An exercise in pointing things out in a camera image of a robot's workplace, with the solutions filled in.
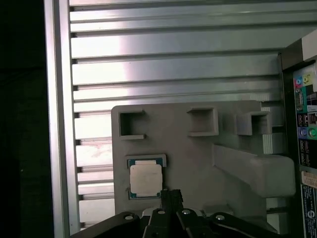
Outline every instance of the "aluminum frame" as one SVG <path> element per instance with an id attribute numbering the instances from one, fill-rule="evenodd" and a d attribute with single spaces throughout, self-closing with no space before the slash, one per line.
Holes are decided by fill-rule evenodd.
<path id="1" fill-rule="evenodd" d="M 54 236 L 80 231 L 69 2 L 45 0 Z"/>

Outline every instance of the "label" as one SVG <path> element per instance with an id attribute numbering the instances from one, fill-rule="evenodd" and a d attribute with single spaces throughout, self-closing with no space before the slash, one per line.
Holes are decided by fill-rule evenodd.
<path id="1" fill-rule="evenodd" d="M 312 187 L 302 185 L 302 202 L 305 238 L 317 238 L 315 190 Z"/>
<path id="2" fill-rule="evenodd" d="M 302 183 L 307 186 L 317 188 L 317 175 L 302 171 Z"/>

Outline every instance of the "usb port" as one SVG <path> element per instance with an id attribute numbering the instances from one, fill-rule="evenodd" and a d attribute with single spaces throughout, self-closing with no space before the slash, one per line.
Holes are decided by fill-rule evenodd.
<path id="1" fill-rule="evenodd" d="M 303 115 L 302 114 L 298 114 L 298 126 L 303 126 Z"/>
<path id="2" fill-rule="evenodd" d="M 306 164 L 306 161 L 305 161 L 305 154 L 304 153 L 301 153 L 301 162 L 302 164 Z"/>
<path id="3" fill-rule="evenodd" d="M 309 166 L 311 164 L 309 159 L 309 154 L 306 154 L 305 157 L 306 157 L 306 164 Z"/>
<path id="4" fill-rule="evenodd" d="M 300 140 L 299 143 L 300 143 L 301 151 L 304 152 L 305 151 L 305 143 L 304 143 L 304 141 Z"/>
<path id="5" fill-rule="evenodd" d="M 309 141 L 305 141 L 305 151 L 309 152 Z"/>
<path id="6" fill-rule="evenodd" d="M 304 115 L 304 125 L 308 125 L 308 115 Z"/>

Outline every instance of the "square slot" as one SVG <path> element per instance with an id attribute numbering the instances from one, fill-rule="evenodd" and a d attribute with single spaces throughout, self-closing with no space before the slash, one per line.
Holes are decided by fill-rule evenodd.
<path id="1" fill-rule="evenodd" d="M 192 108 L 187 113 L 191 117 L 189 136 L 219 135 L 218 113 L 215 108 Z"/>
<path id="2" fill-rule="evenodd" d="M 251 115 L 252 134 L 270 134 L 267 125 L 268 115 Z"/>
<path id="3" fill-rule="evenodd" d="M 236 115 L 236 132 L 238 135 L 272 134 L 268 112 L 249 112 Z"/>
<path id="4" fill-rule="evenodd" d="M 120 112 L 119 114 L 120 138 L 126 140 L 144 139 L 147 118 L 143 110 L 133 112 Z"/>

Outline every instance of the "dark background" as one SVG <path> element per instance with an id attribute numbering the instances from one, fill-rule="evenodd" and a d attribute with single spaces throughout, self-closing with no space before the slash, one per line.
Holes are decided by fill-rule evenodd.
<path id="1" fill-rule="evenodd" d="M 13 238 L 52 238 L 44 1 L 0 8 L 0 228 Z"/>

